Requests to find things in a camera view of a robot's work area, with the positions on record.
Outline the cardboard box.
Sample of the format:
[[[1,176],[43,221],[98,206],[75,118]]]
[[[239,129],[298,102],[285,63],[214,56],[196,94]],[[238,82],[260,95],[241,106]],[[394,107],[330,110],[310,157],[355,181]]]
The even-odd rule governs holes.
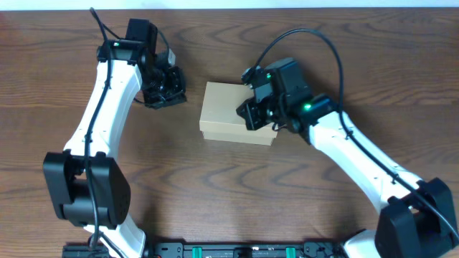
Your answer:
[[[204,93],[199,129],[204,139],[235,143],[271,145],[277,133],[268,124],[248,130],[236,109],[253,93],[244,85],[208,82]]]

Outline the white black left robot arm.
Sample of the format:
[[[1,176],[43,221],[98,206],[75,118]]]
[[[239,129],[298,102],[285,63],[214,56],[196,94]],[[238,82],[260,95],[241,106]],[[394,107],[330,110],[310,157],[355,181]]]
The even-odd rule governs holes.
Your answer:
[[[146,19],[131,19],[126,35],[102,27],[97,77],[83,117],[43,172],[55,213],[90,233],[86,244],[66,244],[63,257],[152,257],[146,233],[129,214],[131,187],[117,160],[120,138],[136,95],[154,110],[186,101],[183,72],[163,34]]]

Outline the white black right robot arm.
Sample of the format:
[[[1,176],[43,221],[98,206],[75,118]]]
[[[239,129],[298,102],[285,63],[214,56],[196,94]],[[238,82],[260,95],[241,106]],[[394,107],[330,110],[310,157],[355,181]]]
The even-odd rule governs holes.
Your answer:
[[[253,91],[237,109],[248,130],[271,124],[299,134],[364,192],[379,215],[340,245],[343,257],[441,257],[458,246],[453,197],[439,178],[424,181],[399,166],[357,129],[328,95],[314,95],[300,65],[285,58],[247,69]]]

